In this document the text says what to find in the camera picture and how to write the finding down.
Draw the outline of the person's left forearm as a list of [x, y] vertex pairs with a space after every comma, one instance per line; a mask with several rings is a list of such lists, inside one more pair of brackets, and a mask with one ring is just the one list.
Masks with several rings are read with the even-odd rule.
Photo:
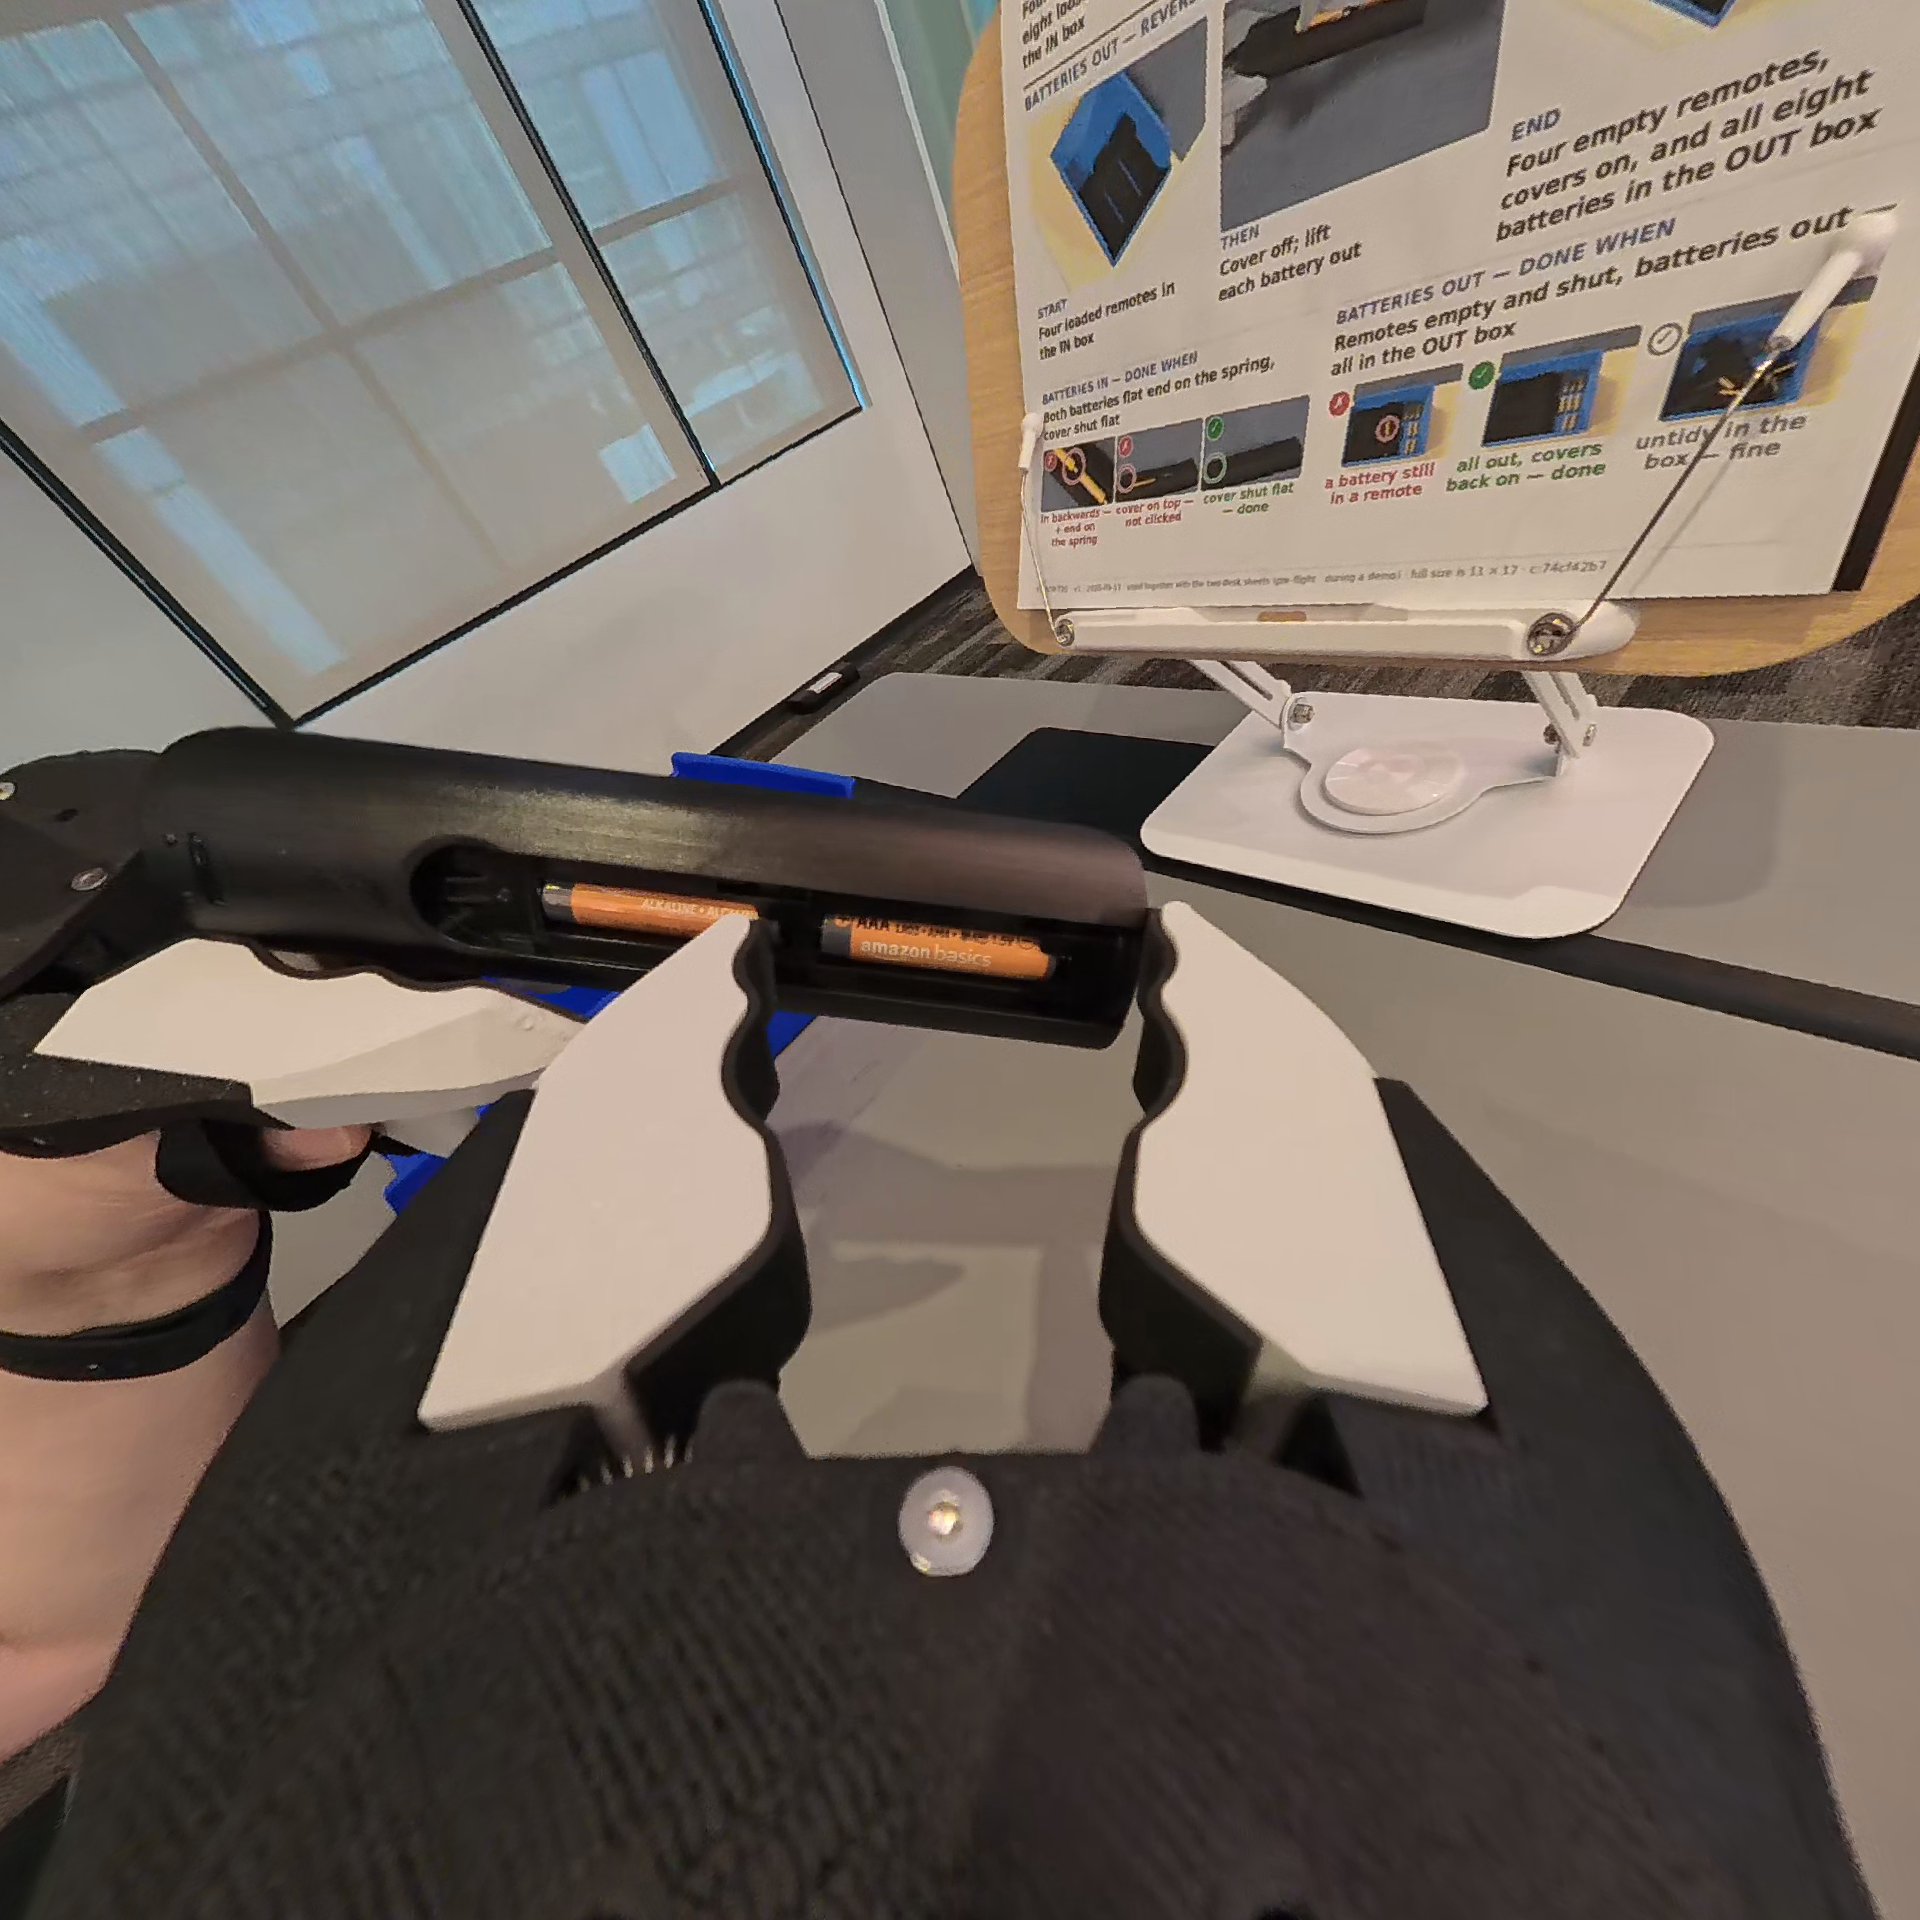
[[168, 1375], [2, 1380], [2, 1757], [93, 1699], [162, 1550], [280, 1353], [270, 1307]]

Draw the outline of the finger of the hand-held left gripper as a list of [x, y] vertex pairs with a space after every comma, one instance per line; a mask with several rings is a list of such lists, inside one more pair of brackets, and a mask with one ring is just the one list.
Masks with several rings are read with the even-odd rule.
[[302, 974], [246, 944], [181, 940], [88, 988], [36, 1037], [33, 1064], [238, 1087], [246, 1113], [294, 1129], [454, 1135], [533, 1087], [581, 1028], [504, 989]]

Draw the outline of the black remote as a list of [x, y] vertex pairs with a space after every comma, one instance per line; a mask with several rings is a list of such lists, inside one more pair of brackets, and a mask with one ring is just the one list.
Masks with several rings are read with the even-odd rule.
[[1105, 1046], [1146, 947], [1120, 839], [784, 771], [233, 729], [162, 751], [141, 813], [141, 857], [194, 933], [418, 982], [614, 991], [736, 920], [784, 1015]]

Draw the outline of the white sign stand base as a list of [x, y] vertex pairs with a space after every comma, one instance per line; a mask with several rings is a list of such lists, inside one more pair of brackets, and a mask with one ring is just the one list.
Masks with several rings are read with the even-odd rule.
[[[1078, 656], [1185, 657], [1246, 717], [1142, 823], [1160, 859], [1507, 940], [1618, 911], [1708, 757], [1712, 731], [1606, 721], [1579, 669], [1641, 608], [1048, 608]], [[1281, 664], [1516, 668], [1530, 703], [1298, 691]]]

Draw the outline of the person's left hand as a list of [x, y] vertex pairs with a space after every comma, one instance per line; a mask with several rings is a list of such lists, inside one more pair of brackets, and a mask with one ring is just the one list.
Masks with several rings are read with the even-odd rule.
[[160, 1187], [157, 1137], [75, 1158], [2, 1158], [2, 1326], [13, 1337], [141, 1327], [204, 1305], [259, 1243], [244, 1207]]

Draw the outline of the large window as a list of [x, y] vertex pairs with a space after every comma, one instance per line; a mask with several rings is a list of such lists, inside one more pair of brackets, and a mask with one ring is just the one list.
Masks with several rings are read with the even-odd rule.
[[717, 5], [5, 5], [5, 443], [307, 717], [857, 414]]

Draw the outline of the blue plastic bin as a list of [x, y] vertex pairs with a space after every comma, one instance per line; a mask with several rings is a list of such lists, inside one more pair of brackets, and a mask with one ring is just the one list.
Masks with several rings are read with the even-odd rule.
[[[741, 784], [750, 789], [766, 789], [787, 796], [812, 796], [853, 800], [857, 796], [857, 779], [851, 774], [830, 774], [779, 760], [741, 758], [728, 753], [694, 753], [675, 751], [669, 758], [673, 776], [709, 781], [709, 784]], [[594, 988], [536, 988], [536, 999], [545, 1000], [565, 1015], [597, 1017], [611, 1000], [611, 989]], [[380, 1156], [390, 1167], [390, 1179], [385, 1189], [385, 1200], [394, 1214], [405, 1211], [418, 1191], [441, 1169], [444, 1156], [382, 1147]]]

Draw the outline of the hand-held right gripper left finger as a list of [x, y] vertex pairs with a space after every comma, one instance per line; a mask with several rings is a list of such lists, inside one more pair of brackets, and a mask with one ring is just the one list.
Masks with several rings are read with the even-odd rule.
[[810, 1261], [770, 1129], [772, 940], [721, 918], [546, 1068], [421, 1396], [434, 1433], [556, 1407], [686, 1449], [724, 1383], [777, 1384]]

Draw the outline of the aaa battery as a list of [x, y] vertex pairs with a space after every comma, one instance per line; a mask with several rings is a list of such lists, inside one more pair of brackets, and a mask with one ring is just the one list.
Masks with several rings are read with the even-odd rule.
[[539, 888], [545, 920], [621, 940], [686, 942], [728, 920], [760, 920], [750, 902], [565, 880]]
[[859, 965], [1009, 981], [1048, 981], [1058, 966], [1052, 951], [1021, 935], [888, 918], [825, 918], [818, 947]]

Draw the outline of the instruction sheet on stand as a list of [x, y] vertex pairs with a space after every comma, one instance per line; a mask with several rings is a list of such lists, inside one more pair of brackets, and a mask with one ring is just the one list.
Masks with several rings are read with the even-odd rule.
[[[955, 121], [950, 230], [966, 335], [966, 392], [977, 475], [977, 569], [1001, 627], [1048, 661], [1092, 661], [1056, 639], [1048, 614], [1018, 605], [1021, 509], [1018, 484], [1020, 347], [1014, 240], [1001, 123], [1001, 30], [984, 30]], [[1523, 668], [1601, 677], [1710, 679], [1794, 662], [1892, 620], [1915, 635], [1917, 479], [1900, 456], [1902, 492], [1859, 590], [1818, 597], [1688, 598], [1649, 605], [1632, 639], [1597, 656], [1523, 656]]]

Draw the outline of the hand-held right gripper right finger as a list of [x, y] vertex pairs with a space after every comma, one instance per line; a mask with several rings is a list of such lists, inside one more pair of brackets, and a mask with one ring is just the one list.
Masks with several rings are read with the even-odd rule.
[[1138, 1009], [1098, 1276], [1115, 1377], [1174, 1380], [1213, 1438], [1318, 1393], [1488, 1411], [1366, 1055], [1188, 902], [1149, 916]]

